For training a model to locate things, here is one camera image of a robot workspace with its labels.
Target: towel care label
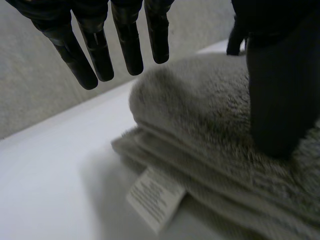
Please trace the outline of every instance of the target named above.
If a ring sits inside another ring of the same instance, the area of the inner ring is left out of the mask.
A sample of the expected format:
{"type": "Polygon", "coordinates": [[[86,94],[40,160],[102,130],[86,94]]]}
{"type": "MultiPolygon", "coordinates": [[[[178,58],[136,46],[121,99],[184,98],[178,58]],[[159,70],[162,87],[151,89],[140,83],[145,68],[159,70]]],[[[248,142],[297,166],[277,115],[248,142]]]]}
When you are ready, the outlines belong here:
{"type": "Polygon", "coordinates": [[[185,194],[186,190],[164,173],[147,168],[130,189],[127,200],[153,231],[159,233],[185,194]]]}

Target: gray towel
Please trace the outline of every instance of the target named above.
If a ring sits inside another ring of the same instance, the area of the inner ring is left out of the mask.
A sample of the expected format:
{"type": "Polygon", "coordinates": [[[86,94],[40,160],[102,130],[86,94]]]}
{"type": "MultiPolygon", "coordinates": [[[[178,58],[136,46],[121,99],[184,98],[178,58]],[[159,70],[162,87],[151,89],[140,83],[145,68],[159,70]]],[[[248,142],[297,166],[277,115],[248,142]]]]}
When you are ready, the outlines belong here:
{"type": "Polygon", "coordinates": [[[244,57],[201,55],[151,70],[130,108],[138,128],[112,143],[118,153],[165,171],[253,239],[320,239],[320,123],[290,160],[256,150],[244,57]]]}

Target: towel fold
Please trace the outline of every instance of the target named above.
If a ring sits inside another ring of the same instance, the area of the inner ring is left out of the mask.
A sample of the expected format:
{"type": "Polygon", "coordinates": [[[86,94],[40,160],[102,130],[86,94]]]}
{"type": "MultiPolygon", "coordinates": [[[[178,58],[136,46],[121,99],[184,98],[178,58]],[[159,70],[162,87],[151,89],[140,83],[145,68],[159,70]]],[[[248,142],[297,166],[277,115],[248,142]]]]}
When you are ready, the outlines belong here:
{"type": "Polygon", "coordinates": [[[245,58],[224,54],[151,70],[130,96],[138,128],[113,148],[253,239],[320,239],[320,122],[291,159],[265,156],[250,135],[248,83],[245,58]]]}

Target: white table surface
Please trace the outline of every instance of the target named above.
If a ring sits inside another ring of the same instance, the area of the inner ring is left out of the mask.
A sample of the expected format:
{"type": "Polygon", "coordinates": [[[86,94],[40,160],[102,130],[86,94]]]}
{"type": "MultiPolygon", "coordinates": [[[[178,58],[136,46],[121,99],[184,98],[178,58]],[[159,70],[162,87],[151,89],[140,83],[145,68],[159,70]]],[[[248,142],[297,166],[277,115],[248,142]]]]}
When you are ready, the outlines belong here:
{"type": "Polygon", "coordinates": [[[110,142],[135,125],[133,83],[0,141],[0,240],[222,239],[183,207],[156,236],[127,203],[137,174],[110,142]]]}

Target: folded towel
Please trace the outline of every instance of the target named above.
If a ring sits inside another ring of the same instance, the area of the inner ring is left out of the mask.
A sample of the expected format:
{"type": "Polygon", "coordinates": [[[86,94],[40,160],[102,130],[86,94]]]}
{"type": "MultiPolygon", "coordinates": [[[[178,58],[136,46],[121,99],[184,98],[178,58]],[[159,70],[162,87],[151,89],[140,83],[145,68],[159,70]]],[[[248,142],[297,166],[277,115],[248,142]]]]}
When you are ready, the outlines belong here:
{"type": "Polygon", "coordinates": [[[320,239],[320,123],[292,159],[273,159],[254,146],[249,102],[243,57],[209,54],[166,64],[133,88],[139,128],[112,145],[165,171],[257,239],[320,239]]]}

